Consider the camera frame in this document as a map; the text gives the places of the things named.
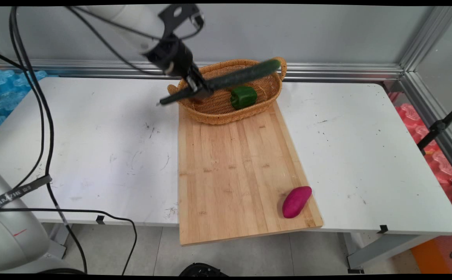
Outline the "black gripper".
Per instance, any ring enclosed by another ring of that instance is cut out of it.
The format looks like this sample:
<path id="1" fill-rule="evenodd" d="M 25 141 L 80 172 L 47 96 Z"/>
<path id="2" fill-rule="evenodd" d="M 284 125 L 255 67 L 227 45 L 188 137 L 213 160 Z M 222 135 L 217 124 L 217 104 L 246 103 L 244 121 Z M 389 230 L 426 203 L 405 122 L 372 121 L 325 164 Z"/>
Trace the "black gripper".
<path id="1" fill-rule="evenodd" d="M 166 37 L 151 51 L 144 53 L 149 62 L 156 65 L 166 75 L 187 77 L 190 98 L 206 98 L 213 95 L 213 90 L 203 78 L 197 67 L 192 67 L 193 54 L 176 35 Z"/>

